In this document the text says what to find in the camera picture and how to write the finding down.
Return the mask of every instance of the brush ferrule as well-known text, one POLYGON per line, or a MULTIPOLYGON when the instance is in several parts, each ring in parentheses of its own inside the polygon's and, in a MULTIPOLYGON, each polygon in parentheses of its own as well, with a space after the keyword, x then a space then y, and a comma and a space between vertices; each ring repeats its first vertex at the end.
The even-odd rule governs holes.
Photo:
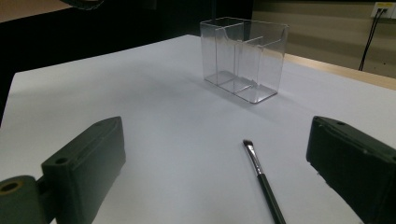
POLYGON ((245 144, 245 149, 247 150, 247 153, 249 157, 251 158, 251 161, 253 162, 254 169, 256 170, 257 175, 262 175, 264 172, 262 171, 262 166, 260 165, 259 159, 257 159, 256 152, 254 151, 253 145, 246 145, 245 144))

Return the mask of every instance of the power cable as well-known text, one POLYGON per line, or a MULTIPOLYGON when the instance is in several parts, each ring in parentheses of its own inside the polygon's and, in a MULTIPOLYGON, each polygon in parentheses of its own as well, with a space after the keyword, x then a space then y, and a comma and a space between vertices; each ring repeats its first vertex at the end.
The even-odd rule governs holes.
POLYGON ((375 17, 373 19, 373 24, 372 24, 372 27, 371 27, 371 30, 370 30, 370 34, 369 34, 369 38, 367 40, 366 48, 364 49, 364 53, 363 53, 363 56, 361 58, 361 66, 359 67, 359 71, 363 70, 364 60, 366 59, 367 51, 369 50, 371 41, 373 40, 373 36, 374 36, 376 25, 378 24, 378 21, 381 18, 382 14, 384 12, 386 12, 386 11, 387 10, 384 9, 384 8, 379 8, 378 11, 375 13, 375 17))

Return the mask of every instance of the gripper screw hole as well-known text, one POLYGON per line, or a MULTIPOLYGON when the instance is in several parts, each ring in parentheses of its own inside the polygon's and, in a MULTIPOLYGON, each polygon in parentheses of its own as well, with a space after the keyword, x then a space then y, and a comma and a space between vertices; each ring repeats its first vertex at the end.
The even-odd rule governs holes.
POLYGON ((0 189, 0 191, 7 192, 7 191, 10 191, 12 189, 15 189, 17 186, 18 186, 18 183, 9 183, 9 184, 3 186, 0 189))
POLYGON ((56 164, 64 164, 65 162, 67 162, 67 158, 60 158, 58 160, 56 160, 56 164))

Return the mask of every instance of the white table surface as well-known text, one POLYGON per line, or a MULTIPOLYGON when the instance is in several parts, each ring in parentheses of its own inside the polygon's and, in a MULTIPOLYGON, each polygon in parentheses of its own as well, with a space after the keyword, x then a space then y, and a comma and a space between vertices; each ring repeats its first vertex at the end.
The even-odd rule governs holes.
POLYGON ((127 162, 93 223, 273 223, 242 140, 253 141, 287 223, 361 221, 306 161, 315 115, 396 147, 396 91, 284 63, 279 94, 251 105, 203 80, 186 35, 14 77, 0 179, 40 164, 96 121, 121 116, 127 162))

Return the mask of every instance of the beige wall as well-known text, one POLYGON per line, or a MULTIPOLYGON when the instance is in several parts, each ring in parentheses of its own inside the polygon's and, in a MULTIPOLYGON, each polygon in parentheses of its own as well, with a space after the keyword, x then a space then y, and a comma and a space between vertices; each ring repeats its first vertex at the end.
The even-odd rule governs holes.
MULTIPOLYGON (((255 0, 253 20, 290 26, 287 53, 359 69, 374 3, 255 0)), ((396 78, 396 20, 380 21, 365 72, 396 78)))
POLYGON ((59 0, 0 0, 0 22, 69 7, 59 0))

